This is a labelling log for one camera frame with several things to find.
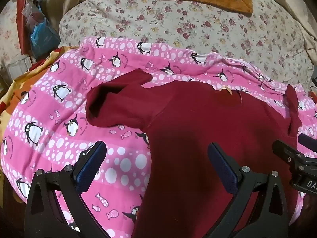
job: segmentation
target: blue gripper pad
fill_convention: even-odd
[[[216,143],[209,144],[207,153],[222,185],[228,193],[235,195],[238,191],[239,165],[232,157],[227,156]]]
[[[303,133],[298,135],[298,142],[303,146],[307,147],[308,149],[317,152],[317,140],[309,137]]]
[[[76,190],[79,194],[86,192],[94,177],[96,176],[97,171],[99,170],[102,162],[104,161],[107,154],[107,146],[102,141],[97,141],[95,145],[90,149],[84,157],[86,158],[86,163],[81,167],[81,170],[78,174],[74,175],[74,180],[77,183]]]

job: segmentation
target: penguin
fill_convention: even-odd
[[[25,134],[29,144],[31,141],[32,143],[36,144],[36,146],[38,146],[41,133],[43,132],[43,128],[40,126],[37,126],[34,123],[35,121],[26,124]]]
[[[125,213],[122,212],[123,215],[127,216],[128,218],[132,219],[133,223],[135,224],[135,221],[137,220],[137,216],[139,214],[139,211],[141,209],[141,206],[135,206],[132,208],[131,213]]]
[[[91,148],[92,148],[93,146],[94,146],[94,144],[91,145],[91,146],[89,146],[87,149],[83,150],[82,152],[80,152],[79,158],[81,158],[81,157],[84,156],[84,155],[87,155],[88,152],[91,150]]]
[[[94,63],[93,61],[88,60],[87,58],[80,59],[80,64],[82,69],[85,68],[86,70],[90,70],[93,63]]]
[[[223,82],[226,82],[228,80],[228,77],[226,76],[226,74],[223,73],[223,69],[220,73],[218,73],[215,77],[219,77],[220,80],[222,80]]]
[[[258,87],[264,91],[264,88],[262,87],[262,84],[263,84],[263,82],[261,82],[261,85],[258,85]]]
[[[170,67],[170,62],[168,62],[168,66],[165,66],[163,69],[160,69],[160,71],[165,72],[167,75],[174,75],[174,72]]]
[[[22,178],[16,181],[16,185],[18,189],[20,190],[20,192],[22,193],[23,197],[27,199],[29,195],[29,191],[30,191],[30,185],[26,182],[23,182]]]
[[[298,102],[298,108],[304,110],[305,109],[305,104],[303,101]]]
[[[140,43],[138,43],[137,48],[139,49],[141,54],[143,54],[143,53],[150,54],[151,53],[151,46],[152,46],[152,44],[140,42]]]
[[[64,98],[72,92],[71,89],[68,89],[65,84],[57,85],[53,87],[53,94],[54,97],[58,97],[62,102],[64,101]]]
[[[112,63],[112,66],[120,67],[121,60],[120,60],[120,57],[118,56],[118,51],[117,51],[117,55],[113,56],[111,59],[109,59],[109,61]]]
[[[59,60],[58,62],[54,63],[54,64],[50,67],[50,71],[51,71],[51,72],[56,72],[56,71],[58,70],[58,68],[59,68],[59,62],[60,62],[60,60]]]
[[[283,107],[283,104],[280,101],[274,100],[275,104],[277,104],[279,107]]]
[[[75,222],[72,222],[72,223],[69,223],[68,226],[74,230],[76,230],[77,232],[80,232],[79,231],[79,228],[77,226],[77,224]]]
[[[29,99],[29,92],[28,91],[23,91],[21,92],[21,104],[25,104],[27,102],[27,100]]]
[[[97,40],[96,40],[96,44],[97,44],[97,47],[99,48],[99,47],[103,47],[103,43],[105,42],[105,37],[99,37],[99,38],[97,38]]]
[[[191,57],[194,60],[194,62],[197,64],[198,63],[206,64],[207,56],[205,56],[205,55],[199,55],[197,53],[192,53]]]
[[[78,131],[78,121],[77,121],[77,114],[75,116],[75,118],[70,119],[68,121],[68,123],[64,123],[64,125],[66,126],[66,130],[67,130],[67,135],[68,136],[72,136],[74,137]]]
[[[268,82],[272,82],[272,81],[273,81],[269,76],[265,76],[265,78],[266,78],[266,80],[267,80]]]
[[[137,134],[139,137],[143,138],[144,142],[145,142],[147,145],[150,144],[150,143],[149,143],[149,138],[148,138],[148,136],[147,136],[145,133],[137,133],[137,132],[136,132],[135,134]]]
[[[7,152],[8,152],[7,137],[4,137],[4,140],[2,140],[2,143],[3,143],[3,155],[7,155]]]

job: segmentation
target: blue plastic bag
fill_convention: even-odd
[[[50,23],[46,18],[44,19],[44,22],[34,27],[34,31],[30,35],[30,41],[32,53],[35,58],[58,48],[58,45],[61,42],[58,34],[50,26]]]

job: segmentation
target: sweater sleeve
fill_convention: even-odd
[[[87,121],[94,126],[124,124],[144,131],[168,100],[152,88],[141,85],[151,74],[134,70],[103,83],[87,94]]]

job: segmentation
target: clothing tag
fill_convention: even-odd
[[[223,90],[223,89],[226,89],[226,90],[230,93],[230,95],[232,95],[232,90],[231,90],[230,88],[228,88],[227,86],[223,86],[223,87],[220,89],[220,91]]]

